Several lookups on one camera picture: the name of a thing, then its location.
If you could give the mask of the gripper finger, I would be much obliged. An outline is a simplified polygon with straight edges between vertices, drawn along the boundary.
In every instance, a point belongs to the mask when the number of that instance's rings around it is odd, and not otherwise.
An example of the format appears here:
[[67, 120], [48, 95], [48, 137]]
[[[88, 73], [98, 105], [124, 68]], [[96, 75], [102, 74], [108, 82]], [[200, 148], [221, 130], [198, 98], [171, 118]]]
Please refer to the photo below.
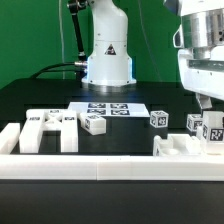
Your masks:
[[209, 96], [197, 93], [196, 100], [201, 110], [209, 110], [212, 108], [212, 103]]

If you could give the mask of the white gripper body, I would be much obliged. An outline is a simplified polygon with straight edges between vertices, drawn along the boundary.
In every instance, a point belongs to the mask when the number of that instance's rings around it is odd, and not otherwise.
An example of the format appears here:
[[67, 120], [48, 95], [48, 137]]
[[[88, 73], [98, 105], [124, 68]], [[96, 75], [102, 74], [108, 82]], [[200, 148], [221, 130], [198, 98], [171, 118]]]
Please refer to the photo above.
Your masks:
[[186, 90], [224, 101], [224, 45], [209, 50], [210, 59], [194, 59], [184, 47], [183, 28], [174, 34], [181, 83]]

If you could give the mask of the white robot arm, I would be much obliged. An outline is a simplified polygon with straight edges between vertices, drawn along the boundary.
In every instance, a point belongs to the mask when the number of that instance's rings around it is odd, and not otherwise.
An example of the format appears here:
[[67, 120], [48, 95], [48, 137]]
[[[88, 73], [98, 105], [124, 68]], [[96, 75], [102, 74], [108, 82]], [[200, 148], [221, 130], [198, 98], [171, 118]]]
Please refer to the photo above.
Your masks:
[[[87, 0], [94, 26], [93, 52], [82, 84], [114, 91], [136, 83], [127, 54], [128, 18], [112, 0]], [[181, 18], [173, 36], [181, 83], [203, 109], [211, 98], [224, 101], [224, 0], [164, 0]]]

